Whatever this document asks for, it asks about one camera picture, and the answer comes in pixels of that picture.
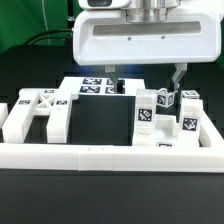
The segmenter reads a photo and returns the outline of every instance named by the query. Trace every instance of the black table surface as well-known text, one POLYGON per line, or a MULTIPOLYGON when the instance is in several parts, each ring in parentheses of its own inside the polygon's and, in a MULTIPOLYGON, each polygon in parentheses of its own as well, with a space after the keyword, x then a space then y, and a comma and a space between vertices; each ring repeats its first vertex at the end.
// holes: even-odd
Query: black table surface
MULTIPOLYGON (((117 66, 146 88, 166 87, 174 65, 117 66)), ((78 66, 71 49, 15 46, 0 57, 0 102, 9 110, 21 88, 58 88, 65 76, 105 77, 103 66, 78 66)), ((223 70, 190 64, 181 88, 196 90, 224 135, 223 70)), ((80 96, 73 102, 68 144, 131 145, 134 97, 80 96)), ((176 104, 158 113, 178 114, 176 104)), ((46 143, 36 117, 26 143, 46 143)), ((0 170, 0 223, 224 223, 224 175, 161 172, 0 170)))

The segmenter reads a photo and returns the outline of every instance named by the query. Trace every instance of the white pillar block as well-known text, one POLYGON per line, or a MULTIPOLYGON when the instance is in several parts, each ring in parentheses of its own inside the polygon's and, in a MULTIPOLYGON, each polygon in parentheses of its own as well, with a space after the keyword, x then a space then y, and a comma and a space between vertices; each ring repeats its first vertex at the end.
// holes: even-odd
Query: white pillar block
POLYGON ((48 143, 66 143, 72 109, 72 94, 59 91, 47 124, 48 143))
POLYGON ((202 100, 182 99, 178 145, 199 146, 202 112, 202 100))
POLYGON ((133 145, 155 145, 157 90, 138 89, 135 101, 133 145))

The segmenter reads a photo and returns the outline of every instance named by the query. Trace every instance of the white base platform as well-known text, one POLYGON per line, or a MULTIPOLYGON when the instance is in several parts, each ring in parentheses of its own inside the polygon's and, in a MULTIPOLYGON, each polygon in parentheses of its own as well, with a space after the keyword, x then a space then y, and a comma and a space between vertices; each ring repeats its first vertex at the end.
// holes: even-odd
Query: white base platform
POLYGON ((5 169, 224 172, 219 148, 158 148, 0 144, 5 169))

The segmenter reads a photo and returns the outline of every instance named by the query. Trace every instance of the white h-shaped block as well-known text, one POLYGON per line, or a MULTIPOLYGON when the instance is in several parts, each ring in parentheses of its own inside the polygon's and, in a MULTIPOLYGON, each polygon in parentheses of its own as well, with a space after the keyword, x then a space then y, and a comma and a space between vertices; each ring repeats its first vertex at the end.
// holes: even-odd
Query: white h-shaped block
POLYGON ((72 108, 70 92, 56 89, 22 89, 19 99, 5 121, 5 143, 23 143, 34 116, 50 116, 48 143, 66 143, 72 108))

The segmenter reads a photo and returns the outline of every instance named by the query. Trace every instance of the white cube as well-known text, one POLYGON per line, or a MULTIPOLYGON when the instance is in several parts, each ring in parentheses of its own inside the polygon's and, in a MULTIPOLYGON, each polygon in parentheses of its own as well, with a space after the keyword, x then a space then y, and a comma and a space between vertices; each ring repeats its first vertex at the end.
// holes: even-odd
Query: white cube
POLYGON ((157 91, 157 105, 161 107, 170 107, 174 104, 175 93, 168 93, 167 89, 162 88, 157 91))

